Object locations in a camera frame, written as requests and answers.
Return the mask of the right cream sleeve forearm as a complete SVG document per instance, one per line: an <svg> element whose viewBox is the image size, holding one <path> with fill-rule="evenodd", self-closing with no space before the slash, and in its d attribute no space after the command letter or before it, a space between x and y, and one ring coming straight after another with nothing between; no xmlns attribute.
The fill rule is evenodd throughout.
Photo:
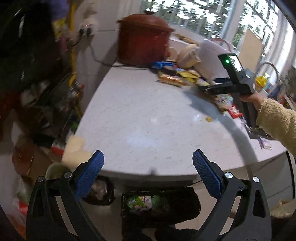
<svg viewBox="0 0 296 241"><path fill-rule="evenodd" d="M263 98L256 124L292 153L295 157L295 111L284 108L270 98Z"/></svg>

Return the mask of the right hand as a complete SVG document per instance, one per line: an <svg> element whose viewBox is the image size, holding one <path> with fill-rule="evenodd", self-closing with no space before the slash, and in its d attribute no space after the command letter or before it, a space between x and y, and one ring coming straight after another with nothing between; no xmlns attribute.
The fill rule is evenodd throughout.
<svg viewBox="0 0 296 241"><path fill-rule="evenodd" d="M255 109L259 111L260 106L262 104L263 97L260 96L258 92L254 92L253 94L249 95L240 95L240 100L243 102L250 102L254 105Z"/></svg>

